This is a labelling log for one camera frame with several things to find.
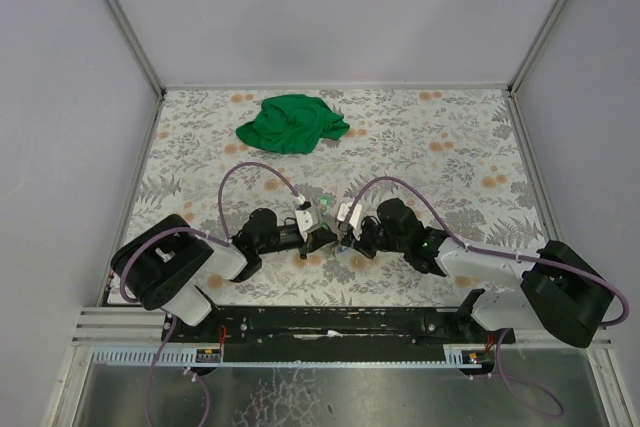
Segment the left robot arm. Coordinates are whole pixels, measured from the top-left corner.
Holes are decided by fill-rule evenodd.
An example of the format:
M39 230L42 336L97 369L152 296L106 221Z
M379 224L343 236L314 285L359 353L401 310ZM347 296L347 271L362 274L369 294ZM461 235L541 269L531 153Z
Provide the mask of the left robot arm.
M296 250L304 260L337 240L309 202L283 224L272 210L256 209L229 241L219 241L172 214L121 247L111 269L128 302L138 302L147 311L162 310L195 327L214 310L196 286L200 270L240 283L261 269L264 254Z

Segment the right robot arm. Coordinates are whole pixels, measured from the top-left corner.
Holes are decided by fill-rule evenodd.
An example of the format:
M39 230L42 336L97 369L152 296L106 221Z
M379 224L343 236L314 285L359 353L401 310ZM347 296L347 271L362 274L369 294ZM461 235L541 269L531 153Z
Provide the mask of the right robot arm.
M373 216L361 205L343 203L336 219L341 245L368 259L392 252L422 274L475 278L493 286L470 293L459 308L486 331L544 329L565 344L586 348L614 298L601 276L560 241L519 254L456 240L424 226L398 198L382 202Z

